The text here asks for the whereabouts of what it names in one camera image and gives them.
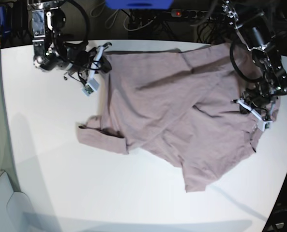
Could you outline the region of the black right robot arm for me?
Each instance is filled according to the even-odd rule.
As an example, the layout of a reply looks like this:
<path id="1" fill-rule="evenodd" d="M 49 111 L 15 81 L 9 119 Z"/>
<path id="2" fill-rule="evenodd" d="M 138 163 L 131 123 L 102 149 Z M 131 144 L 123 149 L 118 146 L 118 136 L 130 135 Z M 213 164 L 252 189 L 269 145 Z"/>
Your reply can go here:
<path id="1" fill-rule="evenodd" d="M 85 35 L 80 43 L 69 43 L 70 34 L 62 33 L 66 24 L 66 15 L 60 8 L 64 3 L 74 6 L 83 16 Z M 64 70 L 69 75 L 74 73 L 90 73 L 92 71 L 108 73 L 112 70 L 105 57 L 96 57 L 100 48 L 86 50 L 90 21 L 81 5 L 74 0 L 29 0 L 32 11 L 32 32 L 34 49 L 34 66 L 51 71 L 54 68 Z"/>

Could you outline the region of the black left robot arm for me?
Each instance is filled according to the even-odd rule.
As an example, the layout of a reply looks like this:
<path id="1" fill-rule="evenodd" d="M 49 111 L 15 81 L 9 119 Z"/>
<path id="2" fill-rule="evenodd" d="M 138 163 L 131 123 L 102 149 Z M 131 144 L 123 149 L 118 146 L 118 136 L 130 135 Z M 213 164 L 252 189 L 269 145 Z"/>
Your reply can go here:
<path id="1" fill-rule="evenodd" d="M 245 82 L 253 85 L 242 94 L 241 108 L 246 111 L 264 111 L 273 105 L 279 97 L 287 95 L 287 72 L 281 62 L 281 55 L 276 44 L 276 31 L 273 28 L 275 1 L 273 0 L 212 0 L 205 18 L 209 18 L 222 8 L 236 37 L 230 45 L 231 64 Z M 254 64 L 262 75 L 257 78 L 247 77 L 234 58 L 234 50 L 241 46 L 252 55 Z"/>

